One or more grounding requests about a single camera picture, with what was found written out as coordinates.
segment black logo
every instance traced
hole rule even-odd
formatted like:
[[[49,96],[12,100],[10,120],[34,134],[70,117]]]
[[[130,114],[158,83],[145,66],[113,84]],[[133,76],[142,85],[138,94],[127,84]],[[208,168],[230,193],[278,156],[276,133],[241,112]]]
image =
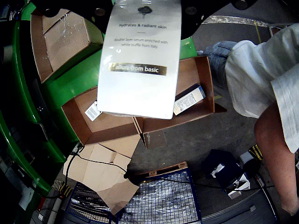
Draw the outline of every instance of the black logo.
[[[167,67],[152,64],[109,63],[108,70],[166,76]]]
[[[151,13],[153,10],[148,6],[145,6],[138,8],[138,11],[139,13],[142,13],[142,18],[144,19],[145,15]]]

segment wire mesh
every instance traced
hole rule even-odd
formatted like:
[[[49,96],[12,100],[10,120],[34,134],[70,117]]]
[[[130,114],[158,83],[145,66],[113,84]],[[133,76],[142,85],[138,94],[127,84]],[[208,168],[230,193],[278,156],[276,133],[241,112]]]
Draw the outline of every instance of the wire mesh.
[[[125,212],[118,223],[201,223],[201,214],[189,169],[141,182],[139,191],[125,207]]]
[[[99,195],[82,183],[77,183],[66,211],[91,224],[115,224],[115,217]]]

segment green machine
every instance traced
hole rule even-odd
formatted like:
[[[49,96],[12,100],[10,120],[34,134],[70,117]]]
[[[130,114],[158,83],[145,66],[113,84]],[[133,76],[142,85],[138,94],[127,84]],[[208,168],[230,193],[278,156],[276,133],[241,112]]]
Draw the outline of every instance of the green machine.
[[[0,23],[6,35],[12,60],[0,67],[2,96],[0,106],[0,141],[5,152],[26,176],[33,198],[23,210],[15,209],[11,223],[29,223],[42,196],[47,196],[58,172],[79,142],[62,110],[62,105],[97,86],[101,50],[93,53],[64,74],[43,84],[35,67],[30,38],[30,15],[35,5],[29,3],[19,21]],[[196,56],[192,38],[181,41],[180,59]]]

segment open cardboard box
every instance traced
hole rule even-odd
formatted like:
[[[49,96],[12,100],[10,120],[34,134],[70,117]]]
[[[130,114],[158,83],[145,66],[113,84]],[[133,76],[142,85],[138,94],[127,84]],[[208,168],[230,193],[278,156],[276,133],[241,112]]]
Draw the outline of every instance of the open cardboard box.
[[[90,89],[68,101],[62,109],[83,145],[104,142],[138,134],[133,117],[102,113],[91,121],[85,111],[97,99],[97,88]]]
[[[225,108],[214,103],[213,83],[208,58],[204,56],[181,60],[176,95],[180,95],[191,86],[199,83],[206,98],[179,115],[174,115],[171,120],[135,118],[138,131],[143,135],[146,148],[165,145],[164,135],[159,130],[197,120],[215,112],[226,111]]]
[[[103,45],[102,33],[94,24],[65,9],[52,18],[33,11],[30,32],[42,83],[62,75]]]
[[[97,99],[97,88],[90,89],[71,99],[62,109],[83,145],[118,139],[134,134],[143,135],[146,148],[165,144],[164,135],[159,132],[165,128],[181,125],[226,109],[214,104],[213,83],[207,57],[184,59],[179,64],[177,95],[194,84],[202,86],[206,98],[171,120],[141,117],[121,117],[102,113],[91,121],[85,111]]]

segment small product box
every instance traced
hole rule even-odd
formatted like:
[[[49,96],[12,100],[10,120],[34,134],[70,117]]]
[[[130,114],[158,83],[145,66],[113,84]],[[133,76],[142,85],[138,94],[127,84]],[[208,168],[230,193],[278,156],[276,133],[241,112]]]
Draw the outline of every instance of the small product box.
[[[201,86],[196,87],[194,90],[192,90],[191,92],[187,93],[186,95],[182,96],[174,102],[174,114],[180,114],[181,112],[198,103],[205,97],[205,93],[202,90]]]

